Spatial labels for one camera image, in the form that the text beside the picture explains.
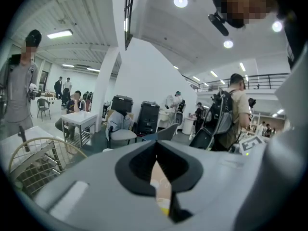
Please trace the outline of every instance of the white wall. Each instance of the white wall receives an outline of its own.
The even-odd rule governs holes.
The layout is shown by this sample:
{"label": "white wall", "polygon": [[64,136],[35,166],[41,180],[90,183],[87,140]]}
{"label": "white wall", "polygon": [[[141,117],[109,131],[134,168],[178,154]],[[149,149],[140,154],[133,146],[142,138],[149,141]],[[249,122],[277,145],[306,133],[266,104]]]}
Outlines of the white wall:
{"label": "white wall", "polygon": [[133,99],[132,112],[135,120],[143,101],[161,104],[168,95],[174,95],[176,91],[182,93],[186,102],[184,116],[195,112],[197,93],[152,44],[133,38],[127,51],[121,56],[122,65],[116,79],[114,95]]}
{"label": "white wall", "polygon": [[[72,91],[79,90],[81,94],[85,93],[86,91],[94,92],[97,75],[89,75],[86,73],[79,73],[74,71],[65,71],[64,69],[62,69],[61,66],[56,64],[51,65],[51,69],[47,78],[46,89],[48,89],[49,91],[54,91],[53,86],[60,76],[62,76],[63,78],[63,84],[66,81],[66,78],[70,77],[70,81],[73,84]],[[105,102],[112,100],[115,83],[115,78],[109,79],[109,85],[104,100]]]}

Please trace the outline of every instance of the person in white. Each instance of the person in white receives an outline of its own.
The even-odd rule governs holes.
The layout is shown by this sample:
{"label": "person in white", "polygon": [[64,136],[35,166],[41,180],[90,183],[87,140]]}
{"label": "person in white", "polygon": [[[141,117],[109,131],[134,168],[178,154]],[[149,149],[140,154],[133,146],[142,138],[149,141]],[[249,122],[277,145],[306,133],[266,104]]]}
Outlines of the person in white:
{"label": "person in white", "polygon": [[256,135],[262,136],[264,129],[265,129],[265,121],[263,121],[260,125],[257,126]]}

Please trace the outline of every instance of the white table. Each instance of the white table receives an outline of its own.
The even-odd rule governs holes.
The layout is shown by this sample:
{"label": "white table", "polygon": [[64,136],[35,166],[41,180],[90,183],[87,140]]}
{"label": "white table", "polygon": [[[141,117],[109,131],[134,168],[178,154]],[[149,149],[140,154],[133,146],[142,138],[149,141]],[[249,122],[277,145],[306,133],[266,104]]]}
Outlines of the white table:
{"label": "white table", "polygon": [[[30,140],[30,139],[34,139],[38,137],[53,137],[51,134],[44,131],[38,126],[25,130],[25,136],[26,136],[26,140]],[[0,141],[0,148],[1,148],[0,158],[1,158],[1,165],[2,165],[2,168],[4,169],[4,172],[8,173],[9,163],[10,163],[12,154],[22,143],[23,143],[22,138],[19,137],[17,134],[14,134]],[[18,159],[13,160],[11,171],[13,171],[19,165],[21,165],[24,161],[26,161],[33,154],[33,152],[38,152],[42,148],[46,147],[47,145],[48,143],[43,143],[43,144],[38,144],[38,145],[36,145],[34,142],[29,143],[28,147],[30,151],[26,152],[26,150],[23,148],[17,153],[19,157]]]}
{"label": "white table", "polygon": [[194,118],[189,118],[189,117],[185,118],[183,130],[182,130],[183,134],[186,134],[186,135],[191,134],[194,120],[195,120]]}
{"label": "white table", "polygon": [[[80,148],[86,144],[91,138],[91,134],[95,133],[95,123],[96,123],[97,113],[79,111],[66,115],[62,115],[61,119],[64,122],[71,123],[73,126],[79,128],[79,139],[75,141],[70,141],[72,145],[77,145],[80,143]],[[63,137],[65,139],[64,124],[62,123]]]}

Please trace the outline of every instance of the bag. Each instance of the bag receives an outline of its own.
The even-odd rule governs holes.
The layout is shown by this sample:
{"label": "bag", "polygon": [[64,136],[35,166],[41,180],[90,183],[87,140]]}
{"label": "bag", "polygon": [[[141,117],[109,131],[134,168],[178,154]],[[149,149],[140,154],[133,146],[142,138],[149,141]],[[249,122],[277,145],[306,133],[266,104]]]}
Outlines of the bag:
{"label": "bag", "polygon": [[221,90],[218,94],[212,97],[213,104],[205,115],[204,127],[210,134],[222,134],[232,128],[232,111],[233,101],[232,93],[236,90],[229,92]]}

